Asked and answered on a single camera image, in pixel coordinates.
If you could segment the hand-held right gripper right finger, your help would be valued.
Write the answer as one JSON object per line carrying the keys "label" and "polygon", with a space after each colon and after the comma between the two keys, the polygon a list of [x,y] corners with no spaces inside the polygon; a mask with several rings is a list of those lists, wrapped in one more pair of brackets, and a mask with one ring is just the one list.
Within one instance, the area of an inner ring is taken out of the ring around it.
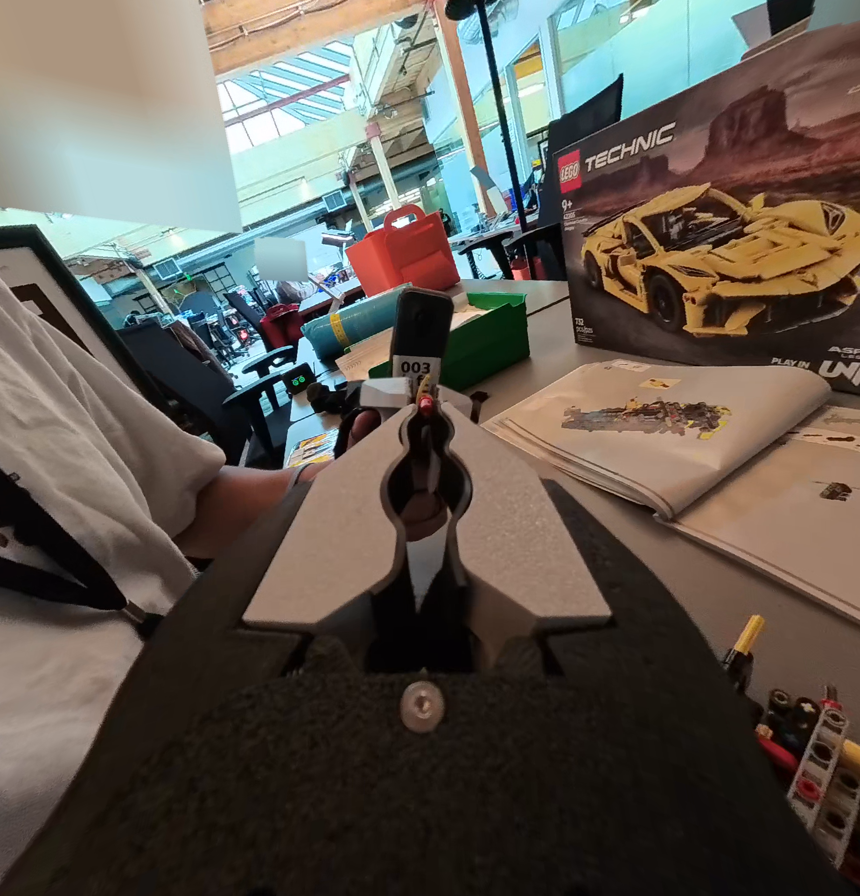
{"label": "hand-held right gripper right finger", "polygon": [[493,666],[508,641],[609,622],[542,479],[451,403],[430,418],[428,484],[444,532],[428,642],[449,666]]}

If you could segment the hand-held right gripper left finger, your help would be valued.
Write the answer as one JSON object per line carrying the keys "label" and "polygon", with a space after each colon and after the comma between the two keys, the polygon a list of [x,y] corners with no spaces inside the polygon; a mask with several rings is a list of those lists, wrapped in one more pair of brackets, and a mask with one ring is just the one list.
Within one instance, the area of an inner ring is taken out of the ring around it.
{"label": "hand-held right gripper left finger", "polygon": [[390,497],[409,463],[409,405],[307,483],[277,553],[243,614],[256,633],[297,639],[283,672],[297,674],[321,637],[337,639],[369,671],[427,667],[406,529]]}

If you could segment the lego instruction booklet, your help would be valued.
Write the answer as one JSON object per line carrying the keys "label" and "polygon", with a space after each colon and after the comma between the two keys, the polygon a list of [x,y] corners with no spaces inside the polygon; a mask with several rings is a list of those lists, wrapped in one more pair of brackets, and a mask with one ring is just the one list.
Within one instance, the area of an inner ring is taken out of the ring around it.
{"label": "lego instruction booklet", "polygon": [[585,364],[485,428],[860,623],[860,409],[787,366]]}

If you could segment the lego car chassis model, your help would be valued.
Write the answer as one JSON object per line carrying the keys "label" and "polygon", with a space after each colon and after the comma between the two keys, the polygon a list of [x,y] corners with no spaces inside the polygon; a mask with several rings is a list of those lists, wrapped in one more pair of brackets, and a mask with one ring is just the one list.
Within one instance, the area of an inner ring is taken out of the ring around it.
{"label": "lego car chassis model", "polygon": [[755,739],[786,802],[830,864],[860,894],[860,744],[839,690],[793,696],[774,688],[765,702],[749,695],[753,649],[765,625],[746,621],[721,666],[741,699]]}

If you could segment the person's left forearm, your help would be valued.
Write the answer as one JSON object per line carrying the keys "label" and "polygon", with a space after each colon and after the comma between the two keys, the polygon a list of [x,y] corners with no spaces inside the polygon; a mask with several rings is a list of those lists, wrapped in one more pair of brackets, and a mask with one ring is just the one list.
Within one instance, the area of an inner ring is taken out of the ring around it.
{"label": "person's left forearm", "polygon": [[[313,463],[298,484],[312,481],[330,465],[331,462]],[[285,499],[293,473],[294,468],[222,468],[198,493],[192,521],[174,537],[174,543],[189,558],[215,559]]]}

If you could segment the lego set box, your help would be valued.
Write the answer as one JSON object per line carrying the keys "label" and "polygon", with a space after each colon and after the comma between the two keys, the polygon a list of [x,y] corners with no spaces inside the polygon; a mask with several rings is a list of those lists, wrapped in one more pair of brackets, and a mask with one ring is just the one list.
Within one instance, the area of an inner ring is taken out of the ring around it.
{"label": "lego set box", "polygon": [[561,150],[573,340],[860,395],[860,20]]}

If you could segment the person's left hand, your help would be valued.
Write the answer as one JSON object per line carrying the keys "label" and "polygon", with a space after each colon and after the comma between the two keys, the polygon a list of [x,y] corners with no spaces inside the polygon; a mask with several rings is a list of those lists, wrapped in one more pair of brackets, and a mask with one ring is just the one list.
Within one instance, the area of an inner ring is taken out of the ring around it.
{"label": "person's left hand", "polygon": [[381,424],[378,409],[356,408],[341,421],[334,446],[334,458],[337,460],[351,449],[357,442],[363,441]]}

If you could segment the green plastic box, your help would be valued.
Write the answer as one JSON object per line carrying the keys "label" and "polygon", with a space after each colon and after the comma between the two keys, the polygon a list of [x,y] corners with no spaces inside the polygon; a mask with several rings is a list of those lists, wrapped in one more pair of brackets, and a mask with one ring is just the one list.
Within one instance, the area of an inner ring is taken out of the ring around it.
{"label": "green plastic box", "polygon": [[510,303],[457,330],[450,329],[439,385],[464,392],[529,357],[525,293],[490,293],[504,293]]}

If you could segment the black bundle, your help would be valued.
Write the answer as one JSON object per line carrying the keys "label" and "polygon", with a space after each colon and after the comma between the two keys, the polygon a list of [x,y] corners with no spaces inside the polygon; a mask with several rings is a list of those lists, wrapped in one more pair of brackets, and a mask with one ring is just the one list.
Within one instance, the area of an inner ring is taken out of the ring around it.
{"label": "black bundle", "polygon": [[353,407],[349,387],[348,383],[330,386],[314,382],[307,386],[305,395],[316,415],[344,417]]}

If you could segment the teal cloth roll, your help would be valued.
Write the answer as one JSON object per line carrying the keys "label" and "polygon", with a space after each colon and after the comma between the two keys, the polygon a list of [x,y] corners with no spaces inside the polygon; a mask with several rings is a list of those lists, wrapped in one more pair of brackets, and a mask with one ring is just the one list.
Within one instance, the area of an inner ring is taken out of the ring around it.
{"label": "teal cloth roll", "polygon": [[357,343],[391,329],[397,318],[399,299],[410,287],[412,283],[394,287],[306,322],[301,335],[310,342],[317,357],[335,360]]}

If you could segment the orange plastic case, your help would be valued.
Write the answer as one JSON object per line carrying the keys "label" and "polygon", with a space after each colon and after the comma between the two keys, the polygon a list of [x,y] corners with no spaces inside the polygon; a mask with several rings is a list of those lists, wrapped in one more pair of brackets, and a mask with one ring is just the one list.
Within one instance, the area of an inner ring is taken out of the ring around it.
{"label": "orange plastic case", "polygon": [[443,292],[460,281],[441,213],[414,204],[391,210],[346,257],[365,297],[407,284]]}

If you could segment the yellow car leaflet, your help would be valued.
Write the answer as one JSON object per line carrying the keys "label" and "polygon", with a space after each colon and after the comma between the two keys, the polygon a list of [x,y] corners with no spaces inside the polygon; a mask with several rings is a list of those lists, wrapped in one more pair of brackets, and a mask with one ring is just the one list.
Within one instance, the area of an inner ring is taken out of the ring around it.
{"label": "yellow car leaflet", "polygon": [[286,466],[298,468],[313,463],[331,462],[335,458],[337,430],[322,431],[295,441]]}

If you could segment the pale wooden column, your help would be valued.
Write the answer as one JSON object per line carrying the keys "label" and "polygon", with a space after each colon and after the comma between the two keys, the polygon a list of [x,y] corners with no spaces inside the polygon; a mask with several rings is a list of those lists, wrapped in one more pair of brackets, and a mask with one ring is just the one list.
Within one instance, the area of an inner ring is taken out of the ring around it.
{"label": "pale wooden column", "polygon": [[446,3],[444,1],[433,2],[435,30],[440,47],[440,57],[447,76],[449,90],[455,103],[456,121],[468,165],[468,177],[477,197],[479,214],[484,220],[488,220],[493,218],[496,212],[487,190],[477,181],[472,173],[473,168],[476,166],[481,168],[487,167],[486,158],[468,83],[467,69],[458,39],[457,25],[446,17],[445,6]]}

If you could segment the black light stand pole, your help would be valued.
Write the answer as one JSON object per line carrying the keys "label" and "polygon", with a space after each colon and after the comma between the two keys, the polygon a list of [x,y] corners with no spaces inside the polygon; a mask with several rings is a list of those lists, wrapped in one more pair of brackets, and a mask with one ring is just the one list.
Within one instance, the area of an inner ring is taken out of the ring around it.
{"label": "black light stand pole", "polygon": [[511,188],[514,195],[514,205],[517,213],[517,222],[520,228],[520,234],[525,234],[527,230],[525,204],[523,201],[521,182],[518,177],[517,162],[513,149],[513,143],[511,140],[507,113],[505,111],[502,89],[502,76],[499,71],[499,65],[493,48],[491,25],[489,22],[489,14],[487,13],[488,4],[489,2],[487,1],[447,1],[445,4],[445,16],[448,20],[454,22],[467,20],[473,14],[476,14],[478,17],[482,37],[482,46],[490,73],[491,89],[494,96],[495,108],[499,118],[503,148],[508,164]]}

